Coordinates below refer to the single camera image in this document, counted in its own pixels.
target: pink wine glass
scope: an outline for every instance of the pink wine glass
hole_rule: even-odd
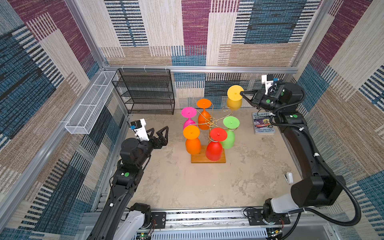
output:
[[[196,116],[196,112],[197,112],[196,109],[193,107],[187,107],[181,110],[181,115],[183,115],[183,117],[185,118],[188,118],[184,123],[183,129],[191,124],[196,124],[195,121],[191,119],[194,116]]]

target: black wire shelf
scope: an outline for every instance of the black wire shelf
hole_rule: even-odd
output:
[[[175,96],[166,69],[118,69],[113,81],[128,113],[173,114]]]

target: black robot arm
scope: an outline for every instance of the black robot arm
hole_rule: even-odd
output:
[[[338,225],[353,226],[357,224],[361,219],[358,202],[345,186],[344,178],[341,175],[336,176],[322,159],[309,133],[305,118],[296,111],[298,104],[304,101],[304,90],[297,84],[286,82],[277,83],[275,87],[276,92],[273,96],[266,95],[265,90],[243,91],[240,95],[251,106],[270,111],[270,123],[279,127],[296,155],[303,180],[291,187],[291,197],[298,209],[290,213],[307,210]],[[355,217],[351,221],[336,221],[309,208],[332,205],[342,190],[350,197],[355,208]],[[264,204],[263,217],[269,222],[276,221],[278,217],[271,206],[271,199],[267,199]]]
[[[148,135],[149,141],[139,141],[136,138],[128,138],[121,144],[120,156],[121,160],[117,163],[117,170],[113,175],[113,180],[110,182],[111,191],[107,202],[90,233],[87,240],[110,240],[113,239],[115,231],[120,222],[128,202],[135,193],[137,186],[143,176],[143,164],[148,159],[150,160],[151,152],[154,149],[160,149],[168,144],[168,126],[157,131],[158,138],[153,136],[154,129]],[[150,206],[149,210],[140,210],[145,214],[144,225],[150,224]]]

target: concrete floor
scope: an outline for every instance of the concrete floor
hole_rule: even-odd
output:
[[[153,150],[152,158],[129,206],[135,202],[151,208],[260,206],[268,198],[290,192],[283,174],[292,172],[294,181],[301,177],[280,132],[272,136],[255,135],[252,112],[245,108],[233,112],[240,120],[236,141],[225,150],[225,164],[192,164],[185,150],[181,110],[174,115],[134,114],[131,120],[144,118],[146,129],[155,132],[169,126],[169,143]],[[214,117],[225,116],[221,110]],[[202,144],[208,144],[208,131],[200,132]],[[129,130],[127,138],[134,137]]]

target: cable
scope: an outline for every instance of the cable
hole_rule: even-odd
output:
[[[272,91],[273,91],[273,93],[275,93],[276,89],[278,87],[280,87],[281,85],[284,85],[284,84],[287,84],[287,83],[286,82],[277,81],[276,83],[272,84],[272,86],[270,86],[268,88],[268,91],[267,91],[268,96],[271,96]]]
[[[280,218],[280,221],[281,221],[281,230],[283,230],[283,228],[284,228],[284,221],[283,221],[282,218]]]
[[[126,219],[127,219],[127,217],[128,217],[128,214],[129,214],[129,212],[125,215],[125,219],[123,220],[123,219],[120,219],[121,221],[125,221]]]
[[[290,103],[290,104],[287,104],[287,105],[284,105],[282,107],[279,107],[277,109],[275,109],[273,111],[273,114],[275,114],[276,112],[278,112],[279,110],[283,109],[283,108],[286,108],[286,107],[289,107],[289,106],[293,106],[293,105],[296,105],[296,104],[299,104],[299,103],[302,103],[304,101],[304,98],[305,98],[305,92],[302,90],[303,92],[303,96],[301,97],[301,99],[295,103]],[[275,123],[273,122],[273,116],[271,115],[270,116],[270,119],[269,119],[269,122],[274,125],[274,126],[284,126],[284,127],[295,127],[295,128],[298,128],[298,129],[301,129],[301,126],[299,125],[295,125],[295,124],[286,124],[286,123]],[[318,149],[315,145],[315,142],[312,138],[312,136],[310,135],[309,132],[307,132],[307,130],[303,129],[302,132],[307,136],[308,138],[308,141],[309,141],[309,144],[311,145],[311,148],[312,148],[312,151],[313,153],[317,153],[318,154]],[[350,221],[347,221],[347,222],[341,222],[341,221],[338,221],[338,220],[335,220],[335,219],[332,219],[324,214],[322,214],[321,212],[318,212],[312,208],[304,208],[305,211],[309,211],[309,212],[312,212],[322,218],[324,218],[325,220],[331,222],[331,223],[334,223],[334,224],[337,224],[337,225],[340,225],[340,226],[345,226],[345,227],[349,227],[349,226],[354,226],[356,225],[360,219],[361,219],[361,208],[360,208],[360,205],[359,203],[357,202],[356,198],[354,197],[354,195],[351,193],[351,191],[347,188],[347,186],[345,186],[345,184],[340,181],[337,176],[335,175],[335,173],[332,171],[332,169],[325,163],[325,161],[323,160],[323,158],[318,154],[318,156],[314,156],[314,158],[316,159],[316,161],[320,164],[320,166],[322,166],[324,168],[324,170],[343,188],[343,190],[345,191],[345,193],[348,195],[348,197],[350,198],[352,204],[353,204],[353,207],[355,209],[355,216],[353,217],[352,220]]]
[[[260,112],[261,109],[264,109],[264,108],[260,108],[259,111],[257,111],[257,116],[258,116],[258,117],[260,117],[260,116],[259,116],[259,112]]]
[[[114,194],[113,194],[113,188],[112,188],[112,183],[111,183],[111,179],[113,178],[113,176],[109,179],[109,185],[111,187],[111,192],[112,192],[112,202],[113,202],[113,199],[114,199]]]
[[[140,229],[146,229],[147,227],[149,227],[151,225],[151,221],[149,221],[149,224],[146,227],[141,226]]]
[[[284,240],[286,239],[289,235],[291,235],[291,233],[293,232],[293,230],[295,230],[296,226],[297,226],[297,223],[299,222],[299,219],[300,219],[300,216],[301,216],[301,212],[299,212],[299,214],[297,215],[297,218],[296,218],[296,221],[295,223],[293,224],[292,228],[287,232],[287,234],[285,236],[283,236],[280,240]]]
[[[147,163],[145,164],[145,166],[144,166],[144,168],[143,168],[143,171],[144,171],[144,170],[145,170],[145,168],[147,167],[147,165],[148,165],[149,161],[151,160],[151,157],[152,157],[152,155],[149,155],[149,159],[148,159]]]
[[[245,214],[245,211],[248,210],[248,209],[256,209],[256,210],[257,210],[257,208],[254,208],[254,207],[246,207],[246,208],[244,208],[244,210],[243,210],[243,215],[244,215],[246,218],[251,219],[253,216],[247,216],[247,215]]]
[[[154,221],[153,222],[153,231],[152,231],[151,235],[155,232],[155,228],[156,228],[156,220],[154,219],[153,221]]]

